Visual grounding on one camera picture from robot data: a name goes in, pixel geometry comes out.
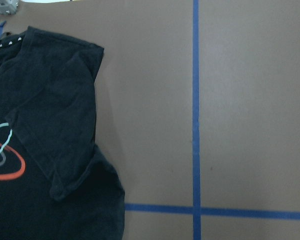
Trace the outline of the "black graphic t-shirt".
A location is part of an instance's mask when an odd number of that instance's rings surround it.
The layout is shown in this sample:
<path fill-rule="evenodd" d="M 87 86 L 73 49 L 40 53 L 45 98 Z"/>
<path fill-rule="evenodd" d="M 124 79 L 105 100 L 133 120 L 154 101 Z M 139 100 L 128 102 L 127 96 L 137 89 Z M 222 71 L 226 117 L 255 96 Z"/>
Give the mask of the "black graphic t-shirt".
<path fill-rule="evenodd" d="M 95 143 L 101 46 L 0 40 L 0 240 L 120 240 L 125 192 Z"/>

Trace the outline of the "aluminium frame post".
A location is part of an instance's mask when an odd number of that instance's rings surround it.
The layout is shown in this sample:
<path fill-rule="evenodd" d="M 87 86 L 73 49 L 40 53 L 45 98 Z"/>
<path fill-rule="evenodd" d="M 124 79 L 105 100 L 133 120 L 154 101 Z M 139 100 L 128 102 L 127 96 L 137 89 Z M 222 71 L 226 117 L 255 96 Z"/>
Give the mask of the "aluminium frame post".
<path fill-rule="evenodd" d="M 19 0 L 0 0 L 0 15 L 14 15 L 19 7 Z"/>

